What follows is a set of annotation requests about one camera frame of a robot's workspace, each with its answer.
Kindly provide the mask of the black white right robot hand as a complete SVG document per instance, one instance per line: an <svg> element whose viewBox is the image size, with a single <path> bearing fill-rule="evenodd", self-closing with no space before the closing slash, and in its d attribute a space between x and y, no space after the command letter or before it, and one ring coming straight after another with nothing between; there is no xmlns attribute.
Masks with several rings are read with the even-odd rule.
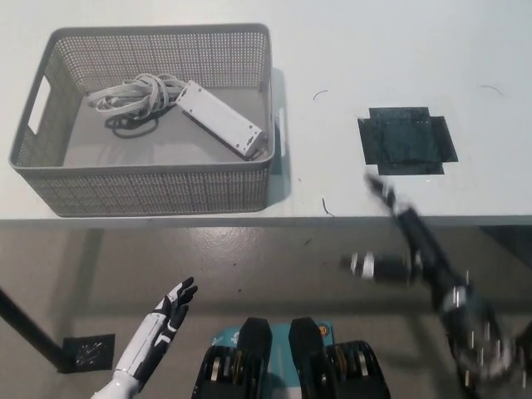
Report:
<svg viewBox="0 0 532 399"><path fill-rule="evenodd" d="M405 258L377 255L371 251L341 256L341 268L352 276L376 283L404 283L420 279L431 290L432 307L439 313L465 308L471 300L466 279L452 267L442 247L411 201L397 194L382 177L367 173L365 183L392 217L408 246Z"/></svg>

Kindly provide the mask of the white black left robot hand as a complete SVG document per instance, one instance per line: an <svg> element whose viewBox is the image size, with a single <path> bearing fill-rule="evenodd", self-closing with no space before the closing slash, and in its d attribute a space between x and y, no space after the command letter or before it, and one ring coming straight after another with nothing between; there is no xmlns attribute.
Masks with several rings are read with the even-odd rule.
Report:
<svg viewBox="0 0 532 399"><path fill-rule="evenodd" d="M116 365L118 372L146 384L180 329L197 292L193 277L172 288L145 316Z"/></svg>

